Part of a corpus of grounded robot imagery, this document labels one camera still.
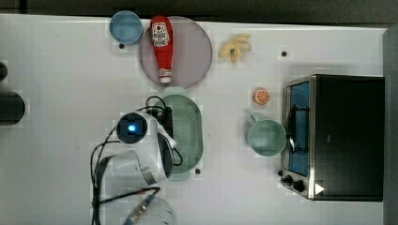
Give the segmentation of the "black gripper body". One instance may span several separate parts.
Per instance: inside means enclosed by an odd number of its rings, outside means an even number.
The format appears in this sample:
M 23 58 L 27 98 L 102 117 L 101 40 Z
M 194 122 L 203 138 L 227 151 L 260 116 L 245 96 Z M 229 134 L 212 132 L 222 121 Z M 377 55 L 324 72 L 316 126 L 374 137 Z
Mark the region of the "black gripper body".
M 172 109 L 170 107 L 166 107 L 164 109 L 152 108 L 149 110 L 149 114 L 157 119 L 171 137 L 174 137 L 173 116 Z

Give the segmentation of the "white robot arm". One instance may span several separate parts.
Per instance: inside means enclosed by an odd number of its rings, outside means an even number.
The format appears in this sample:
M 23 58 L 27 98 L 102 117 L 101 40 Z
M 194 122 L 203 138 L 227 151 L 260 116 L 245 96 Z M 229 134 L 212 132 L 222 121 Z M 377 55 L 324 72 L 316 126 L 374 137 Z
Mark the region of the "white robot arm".
M 113 133 L 127 150 L 99 158 L 93 171 L 93 223 L 100 225 L 100 208 L 106 203 L 146 192 L 168 179 L 174 167 L 176 141 L 152 115 L 130 112 Z

